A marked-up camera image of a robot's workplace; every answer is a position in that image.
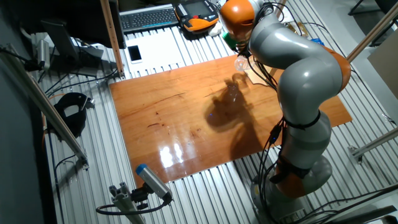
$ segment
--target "black clamp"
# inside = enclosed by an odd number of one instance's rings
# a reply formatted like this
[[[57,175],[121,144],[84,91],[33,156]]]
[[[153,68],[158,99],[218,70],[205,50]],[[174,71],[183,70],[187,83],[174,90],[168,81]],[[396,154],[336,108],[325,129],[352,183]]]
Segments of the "black clamp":
[[[305,130],[305,128],[309,128],[311,126],[313,126],[315,123],[318,122],[318,120],[321,118],[321,111],[318,110],[318,116],[317,118],[315,118],[315,120],[313,120],[311,123],[309,124],[292,124],[291,122],[287,121],[285,117],[283,117],[283,120],[285,121],[285,123],[292,127],[292,128],[297,128],[297,129],[301,129],[301,130]]]
[[[66,116],[65,109],[70,106],[78,106],[78,112]],[[81,135],[86,124],[86,109],[94,107],[93,100],[82,93],[67,93],[58,101],[54,108],[68,126],[75,138]],[[47,130],[53,131],[58,137],[57,130],[47,120]]]
[[[301,169],[296,166],[293,166],[291,163],[287,162],[280,154],[282,150],[279,151],[278,155],[278,168],[280,173],[276,174],[275,176],[271,177],[269,181],[274,184],[278,184],[282,182],[290,173],[295,174],[300,179],[304,179],[304,177],[310,172],[311,169]]]

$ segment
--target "metal rail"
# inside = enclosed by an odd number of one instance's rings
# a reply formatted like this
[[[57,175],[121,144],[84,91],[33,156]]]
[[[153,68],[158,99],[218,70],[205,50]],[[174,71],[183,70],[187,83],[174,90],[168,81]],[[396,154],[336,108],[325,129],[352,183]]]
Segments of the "metal rail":
[[[11,45],[8,46],[8,49],[17,54]],[[14,56],[4,52],[0,53],[0,59],[8,66],[10,71],[16,76],[19,83],[29,94],[29,97],[33,99],[43,114],[50,120],[51,124],[57,130],[61,138],[68,144],[70,149],[76,154],[79,160],[86,165],[85,168],[88,168],[86,153],[79,146],[72,132],[69,130],[68,126],[65,124],[54,106],[50,103],[42,89],[38,86],[37,82],[29,73],[25,71],[21,61],[18,58],[15,58]]]

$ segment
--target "metal bracket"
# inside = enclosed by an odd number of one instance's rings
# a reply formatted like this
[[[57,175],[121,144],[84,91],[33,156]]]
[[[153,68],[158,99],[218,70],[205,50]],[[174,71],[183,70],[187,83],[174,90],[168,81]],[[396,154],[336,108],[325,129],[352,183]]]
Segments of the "metal bracket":
[[[358,148],[354,147],[354,146],[348,146],[348,151],[349,153],[354,157],[354,159],[356,160],[356,162],[358,164],[362,164],[363,162],[363,154],[360,156],[355,156],[355,153],[358,152]]]

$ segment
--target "desk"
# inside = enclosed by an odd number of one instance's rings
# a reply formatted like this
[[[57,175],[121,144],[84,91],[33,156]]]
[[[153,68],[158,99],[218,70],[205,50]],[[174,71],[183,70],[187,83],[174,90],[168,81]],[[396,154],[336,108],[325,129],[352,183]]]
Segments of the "desk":
[[[251,84],[235,70],[235,59],[109,86],[133,170],[146,163],[169,182],[262,150],[282,117],[277,95],[269,87]],[[351,121],[337,96],[321,110],[332,126]],[[136,181],[142,184],[141,178]]]

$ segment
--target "wooden post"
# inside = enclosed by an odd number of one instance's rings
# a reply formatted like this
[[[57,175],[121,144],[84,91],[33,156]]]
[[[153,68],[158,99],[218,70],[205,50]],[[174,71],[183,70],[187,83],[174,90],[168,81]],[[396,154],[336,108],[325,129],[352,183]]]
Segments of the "wooden post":
[[[109,7],[109,1],[108,0],[100,0],[100,1],[101,1],[102,11],[104,13],[106,27],[108,28],[109,38],[111,39],[113,54],[116,59],[116,66],[118,67],[118,72],[120,76],[124,77],[123,63],[122,63],[122,58],[120,56],[118,38],[116,36],[116,31],[114,30],[111,8]]]

